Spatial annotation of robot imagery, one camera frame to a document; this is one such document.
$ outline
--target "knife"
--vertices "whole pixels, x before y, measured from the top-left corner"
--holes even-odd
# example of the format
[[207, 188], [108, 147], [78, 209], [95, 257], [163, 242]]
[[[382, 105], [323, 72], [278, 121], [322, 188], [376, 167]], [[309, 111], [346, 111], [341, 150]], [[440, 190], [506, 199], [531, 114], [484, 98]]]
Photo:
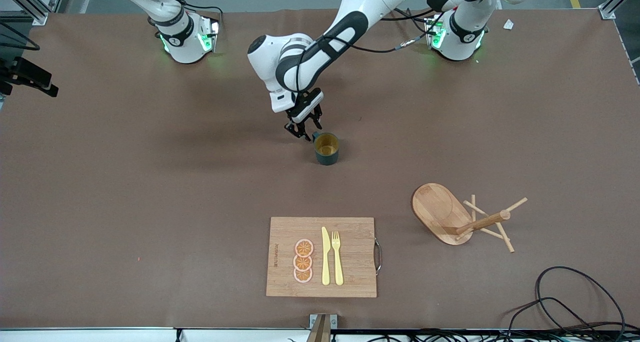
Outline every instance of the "knife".
[[329, 285], [329, 251], [331, 250], [331, 240], [327, 229], [322, 227], [322, 284]]

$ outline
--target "table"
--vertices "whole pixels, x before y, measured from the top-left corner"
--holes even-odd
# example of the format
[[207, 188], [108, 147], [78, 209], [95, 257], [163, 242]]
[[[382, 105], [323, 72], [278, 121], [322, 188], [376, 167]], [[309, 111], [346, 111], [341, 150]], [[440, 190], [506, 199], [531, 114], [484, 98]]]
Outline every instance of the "table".
[[[60, 93], [16, 88], [0, 113], [0, 325], [297, 327], [331, 312], [345, 328], [504, 327], [556, 264], [591, 274], [637, 323], [640, 94], [614, 23], [498, 11], [465, 62], [423, 43], [349, 51], [316, 84], [342, 141], [326, 167], [282, 128], [245, 53], [265, 33], [317, 36], [334, 13], [229, 14], [225, 53], [194, 65], [140, 15], [34, 29], [42, 50], [25, 56]], [[358, 44], [416, 32], [379, 23]], [[528, 197], [505, 224], [516, 253], [483, 233], [430, 235], [410, 204], [428, 182], [487, 212]], [[375, 217], [378, 297], [266, 297], [272, 216]], [[542, 292], [617, 319], [570, 274]], [[516, 326], [551, 327], [535, 311]]]

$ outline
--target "yellow fork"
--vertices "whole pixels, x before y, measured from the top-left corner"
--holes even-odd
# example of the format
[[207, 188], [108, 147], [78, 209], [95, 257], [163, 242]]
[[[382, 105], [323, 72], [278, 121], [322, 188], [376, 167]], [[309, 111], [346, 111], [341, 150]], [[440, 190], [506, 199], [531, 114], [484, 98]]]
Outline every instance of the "yellow fork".
[[345, 278], [343, 277], [343, 264], [340, 262], [340, 233], [338, 231], [331, 232], [331, 246], [335, 256], [335, 283], [342, 285]]

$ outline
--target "metal handle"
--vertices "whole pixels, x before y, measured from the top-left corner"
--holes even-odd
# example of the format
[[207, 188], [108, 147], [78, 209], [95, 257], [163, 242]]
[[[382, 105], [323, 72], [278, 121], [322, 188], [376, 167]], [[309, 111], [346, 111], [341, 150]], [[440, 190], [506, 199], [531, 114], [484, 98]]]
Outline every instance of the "metal handle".
[[378, 242], [378, 238], [373, 237], [373, 241], [375, 242], [375, 246], [377, 246], [377, 268], [375, 269], [375, 275], [377, 276], [380, 274], [380, 268], [382, 268], [382, 247]]

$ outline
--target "teal mug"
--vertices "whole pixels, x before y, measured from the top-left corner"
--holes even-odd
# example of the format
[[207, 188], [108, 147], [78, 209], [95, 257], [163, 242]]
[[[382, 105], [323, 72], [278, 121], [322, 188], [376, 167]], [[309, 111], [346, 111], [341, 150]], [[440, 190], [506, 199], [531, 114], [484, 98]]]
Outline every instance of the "teal mug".
[[315, 158], [323, 166], [331, 166], [338, 161], [340, 144], [338, 137], [331, 133], [313, 133], [313, 147], [315, 148]]

